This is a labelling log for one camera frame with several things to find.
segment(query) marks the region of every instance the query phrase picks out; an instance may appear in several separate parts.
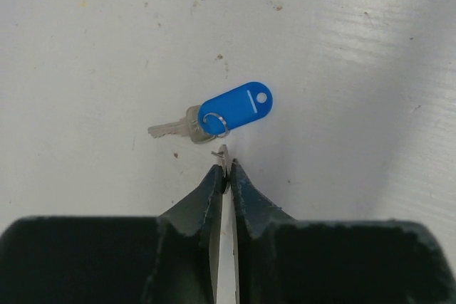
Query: tag hole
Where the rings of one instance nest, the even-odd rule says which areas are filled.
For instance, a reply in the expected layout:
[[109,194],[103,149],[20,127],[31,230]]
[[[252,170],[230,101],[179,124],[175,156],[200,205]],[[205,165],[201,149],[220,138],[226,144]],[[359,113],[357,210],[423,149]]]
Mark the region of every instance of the tag hole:
[[266,100],[268,100],[268,96],[264,93],[258,93],[258,95],[256,96],[256,101],[258,101],[259,103],[265,103]]

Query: white table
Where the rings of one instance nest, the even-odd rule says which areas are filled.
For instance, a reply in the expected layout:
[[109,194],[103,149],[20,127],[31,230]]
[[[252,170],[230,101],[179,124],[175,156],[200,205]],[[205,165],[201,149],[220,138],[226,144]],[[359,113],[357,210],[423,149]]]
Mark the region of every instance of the white table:
[[[456,265],[456,0],[2,0],[2,14],[0,231],[161,214],[226,143],[297,219],[422,222]],[[147,134],[250,80],[274,108],[227,139]],[[225,213],[219,303],[234,300],[231,238]]]

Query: key ring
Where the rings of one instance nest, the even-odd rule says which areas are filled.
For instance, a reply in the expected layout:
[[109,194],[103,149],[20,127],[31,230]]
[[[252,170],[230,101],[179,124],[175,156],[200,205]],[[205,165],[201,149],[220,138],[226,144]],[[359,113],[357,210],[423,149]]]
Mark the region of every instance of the key ring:
[[223,124],[223,127],[225,128],[225,132],[223,134],[217,135],[217,136],[218,136],[218,138],[225,138],[229,134],[229,128],[228,128],[227,122],[221,115],[218,115],[217,113],[214,113],[214,112],[210,112],[210,113],[205,114],[204,117],[202,117],[202,121],[204,124],[207,121],[207,117],[209,117],[210,115],[216,117]]

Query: blue key tag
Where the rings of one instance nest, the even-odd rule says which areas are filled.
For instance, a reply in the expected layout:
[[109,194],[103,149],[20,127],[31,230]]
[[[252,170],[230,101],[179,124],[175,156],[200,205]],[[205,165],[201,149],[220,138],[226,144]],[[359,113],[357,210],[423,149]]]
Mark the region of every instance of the blue key tag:
[[260,82],[249,82],[203,103],[198,123],[210,135],[225,136],[236,127],[265,117],[271,108],[271,91]]

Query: key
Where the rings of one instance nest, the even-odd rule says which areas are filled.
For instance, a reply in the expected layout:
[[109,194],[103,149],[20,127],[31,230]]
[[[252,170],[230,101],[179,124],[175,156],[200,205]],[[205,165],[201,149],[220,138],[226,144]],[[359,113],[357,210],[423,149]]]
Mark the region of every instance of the key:
[[230,130],[265,117],[271,109],[271,91],[260,82],[249,82],[203,103],[198,123],[206,133],[225,137]]
[[209,142],[216,136],[210,135],[202,130],[198,124],[198,112],[201,106],[192,106],[187,110],[185,117],[176,122],[169,124],[157,125],[148,128],[148,132],[154,138],[159,138],[164,135],[181,135],[183,137],[190,137],[195,144],[202,144]]

